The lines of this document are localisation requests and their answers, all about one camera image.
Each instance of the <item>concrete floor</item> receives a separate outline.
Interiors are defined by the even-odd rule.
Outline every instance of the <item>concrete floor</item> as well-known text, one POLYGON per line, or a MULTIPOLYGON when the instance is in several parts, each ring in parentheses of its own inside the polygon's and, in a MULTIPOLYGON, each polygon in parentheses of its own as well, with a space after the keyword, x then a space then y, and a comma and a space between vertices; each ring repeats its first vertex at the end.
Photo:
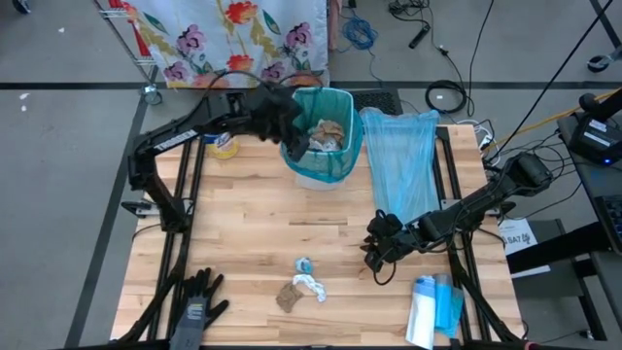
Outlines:
MULTIPOLYGON (((401 98, 421 111, 428 110, 422 88, 438 79, 455 80, 455 72, 432 48, 429 38, 414 51, 407 48, 419 24, 393 19, 385 10, 388 0, 358 2, 357 14, 379 32, 372 49, 377 55, 374 73, 385 81, 402 82, 406 88, 399 91, 401 98)), ((488 4, 487 0, 432 1, 434 39, 449 50, 463 76, 488 4)), ((5 185, 0 202, 4 238, 0 246, 0 348, 64 346, 78 304, 90 305, 81 308, 88 309, 87 314, 77 315, 86 317, 84 329, 77 332, 82 334, 80 343, 101 344, 109 338, 136 224, 118 209, 120 198, 139 195, 123 187, 121 156, 126 141, 138 130, 186 113, 198 92, 164 90, 164 102, 146 108, 139 103, 135 89, 98 89, 96 83, 140 83, 141 77, 92 5, 87 1, 32 0, 32 6, 34 13, 24 17, 9 1, 0 4, 0 147, 5 150, 5 170, 0 172, 0 183, 5 185), (62 82, 93 83, 94 89, 31 86, 18 90, 17 85, 3 84, 62 82), (26 92, 30 95, 20 100, 26 92), (95 246, 106 243, 106 237, 98 282, 85 283, 95 246), (93 291, 92 299, 84 294, 81 298, 84 286, 93 291)), ((620 1, 608 11, 618 33, 622 33, 622 19, 614 14, 620 11, 620 1)), ((585 0, 498 1, 473 64, 472 79, 477 87, 472 92, 473 117, 490 119, 497 135, 509 133, 594 16, 585 0), (483 84, 491 82, 500 84, 497 88, 483 84)), ((128 27, 122 21, 119 24, 123 35, 129 37, 128 27)), ((340 48, 345 47, 347 43, 340 39, 340 48)), ((599 94, 620 85, 620 63, 599 75, 585 68, 589 57, 610 51, 612 44, 598 24, 558 79, 569 84, 547 92, 530 123, 575 106, 582 93, 599 94), (579 83, 586 81, 595 83, 585 89, 586 85, 579 83)), ((367 52, 334 53, 330 57, 331 78, 353 88, 374 82, 368 73, 369 61, 367 52)), ((450 104, 452 94, 443 94, 443 102, 450 104)), ((457 120, 465 117, 465 112, 454 116, 457 120)), ((554 129, 550 124, 521 135, 511 146, 540 139, 554 129)), ((577 177, 570 175, 556 182, 546 195, 518 199, 514 215, 565 197, 577 183, 577 177)), ((583 190, 572 200, 534 216, 554 218, 561 218, 567 230, 595 220, 583 190)), ((551 344, 614 349, 614 344, 622 341, 600 284, 595 279, 588 284, 609 341, 594 342, 574 335, 551 344)), ((587 327, 575 298, 518 297, 523 318, 530 325, 530 339, 542 341, 587 327)))

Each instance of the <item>blue cable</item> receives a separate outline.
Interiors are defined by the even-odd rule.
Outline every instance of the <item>blue cable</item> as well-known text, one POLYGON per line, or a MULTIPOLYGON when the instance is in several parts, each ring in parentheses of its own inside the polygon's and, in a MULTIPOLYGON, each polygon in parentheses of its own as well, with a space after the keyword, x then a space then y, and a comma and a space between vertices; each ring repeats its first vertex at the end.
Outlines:
POLYGON ((371 51, 371 48, 378 38, 378 31, 373 29, 368 21, 357 16, 354 9, 349 9, 352 11, 351 17, 341 15, 342 18, 348 19, 341 28, 341 34, 343 34, 344 38, 348 39, 350 46, 345 50, 337 49, 337 51, 339 53, 345 53, 353 47, 357 50, 366 50, 371 55, 371 60, 369 61, 369 75, 382 84, 382 79, 378 78, 373 73, 372 69, 372 64, 376 59, 376 55, 371 51))

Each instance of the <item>work glove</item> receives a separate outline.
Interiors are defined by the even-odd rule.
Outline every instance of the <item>work glove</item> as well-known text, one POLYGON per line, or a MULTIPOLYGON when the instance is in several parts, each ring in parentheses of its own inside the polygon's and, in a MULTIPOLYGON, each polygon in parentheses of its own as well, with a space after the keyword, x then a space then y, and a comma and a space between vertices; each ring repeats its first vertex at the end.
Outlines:
POLYGON ((223 300, 212 308, 212 297, 225 278, 219 274, 212 286, 208 287, 211 271, 210 268, 199 270, 196 276, 184 281, 181 303, 184 309, 170 341, 171 350, 198 349, 203 331, 229 306, 229 301, 223 300))

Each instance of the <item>black mat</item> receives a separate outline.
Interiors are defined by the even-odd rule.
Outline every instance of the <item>black mat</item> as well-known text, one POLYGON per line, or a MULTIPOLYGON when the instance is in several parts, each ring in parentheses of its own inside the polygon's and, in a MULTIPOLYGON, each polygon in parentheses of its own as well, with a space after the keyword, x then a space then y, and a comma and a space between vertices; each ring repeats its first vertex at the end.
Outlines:
POLYGON ((360 111, 364 107, 376 107, 384 114, 400 115, 403 113, 396 88, 349 91, 354 97, 354 107, 360 111))

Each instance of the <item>wheel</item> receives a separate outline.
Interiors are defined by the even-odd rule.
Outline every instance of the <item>wheel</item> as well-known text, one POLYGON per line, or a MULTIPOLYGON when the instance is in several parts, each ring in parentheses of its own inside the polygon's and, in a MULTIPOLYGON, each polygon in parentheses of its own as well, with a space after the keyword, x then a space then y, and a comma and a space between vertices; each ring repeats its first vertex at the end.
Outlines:
POLYGON ((601 73, 608 66, 609 62, 607 61, 607 57, 603 55, 594 56, 587 62, 587 69, 592 73, 601 73))
POLYGON ((152 91, 145 93, 145 102, 148 105, 155 106, 162 103, 162 94, 159 91, 152 91))
POLYGON ((23 15, 30 14, 30 6, 28 5, 28 0, 13 0, 13 7, 23 15))

